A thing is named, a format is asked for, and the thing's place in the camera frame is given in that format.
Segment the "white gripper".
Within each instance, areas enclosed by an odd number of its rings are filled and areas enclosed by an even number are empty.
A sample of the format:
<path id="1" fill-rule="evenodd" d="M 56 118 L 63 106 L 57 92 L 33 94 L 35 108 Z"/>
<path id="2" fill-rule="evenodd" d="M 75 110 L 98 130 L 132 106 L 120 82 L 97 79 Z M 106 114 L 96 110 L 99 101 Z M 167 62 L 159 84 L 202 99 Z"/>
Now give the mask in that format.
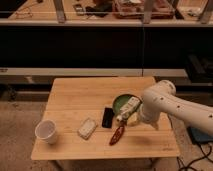
<path id="1" fill-rule="evenodd" d="M 128 126 L 135 126 L 139 123 L 137 115 L 131 115 L 141 104 L 139 98 L 132 96 L 119 110 L 116 120 L 121 122 L 127 120 Z"/>

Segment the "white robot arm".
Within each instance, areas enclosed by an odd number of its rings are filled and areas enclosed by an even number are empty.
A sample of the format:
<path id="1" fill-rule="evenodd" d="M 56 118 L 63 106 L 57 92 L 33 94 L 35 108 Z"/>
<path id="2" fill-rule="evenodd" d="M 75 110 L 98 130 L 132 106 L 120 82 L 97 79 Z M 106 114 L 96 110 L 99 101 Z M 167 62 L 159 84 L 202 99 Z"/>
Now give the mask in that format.
<path id="1" fill-rule="evenodd" d="M 139 118 L 154 124 L 160 113 L 170 114 L 189 125 L 213 136 L 213 107 L 186 101 L 175 96 L 176 87 L 169 80 L 162 80 L 142 92 Z"/>

